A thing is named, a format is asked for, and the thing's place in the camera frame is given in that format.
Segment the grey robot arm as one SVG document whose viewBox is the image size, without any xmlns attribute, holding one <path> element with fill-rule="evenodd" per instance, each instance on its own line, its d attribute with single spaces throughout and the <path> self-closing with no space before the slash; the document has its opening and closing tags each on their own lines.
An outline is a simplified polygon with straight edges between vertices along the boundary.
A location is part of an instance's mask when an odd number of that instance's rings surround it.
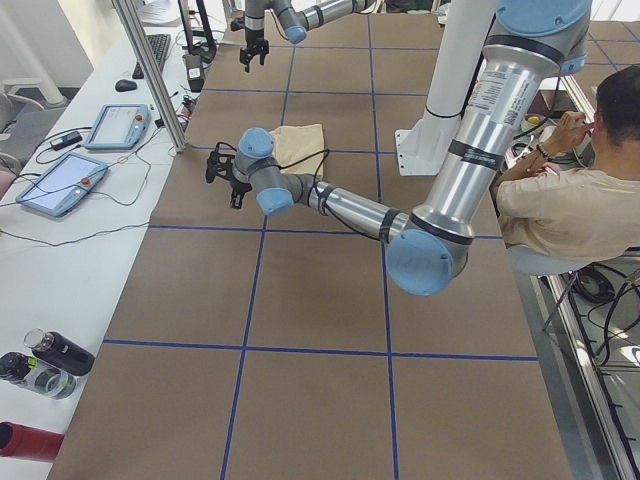
<svg viewBox="0 0 640 480">
<path fill-rule="evenodd" d="M 269 54 L 269 42 L 265 38 L 265 12 L 271 11 L 281 27 L 285 39 L 291 44 L 302 42 L 309 31 L 351 14 L 367 13 L 375 1 L 334 0 L 323 1 L 302 11 L 297 11 L 291 1 L 253 0 L 245 2 L 244 31 L 246 45 L 240 49 L 239 61 L 246 72 L 251 61 L 259 58 L 264 64 Z"/>
<path fill-rule="evenodd" d="M 322 182 L 289 174 L 280 147 L 247 130 L 227 170 L 251 187 L 262 212 L 305 204 L 387 247 L 386 268 L 418 296 L 445 289 L 465 267 L 472 219 L 543 80 L 579 71 L 591 5 L 587 1 L 455 1 L 421 119 L 396 134 L 399 170 L 429 176 L 426 200 L 404 214 Z"/>
</svg>

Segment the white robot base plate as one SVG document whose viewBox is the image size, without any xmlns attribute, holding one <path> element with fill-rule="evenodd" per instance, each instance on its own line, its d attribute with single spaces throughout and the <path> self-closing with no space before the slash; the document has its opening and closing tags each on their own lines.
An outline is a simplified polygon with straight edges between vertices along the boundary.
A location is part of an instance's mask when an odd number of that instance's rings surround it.
<svg viewBox="0 0 640 480">
<path fill-rule="evenodd" d="M 396 155 L 401 176 L 435 176 L 443 156 L 443 134 L 430 131 L 399 129 L 395 131 Z"/>
</svg>

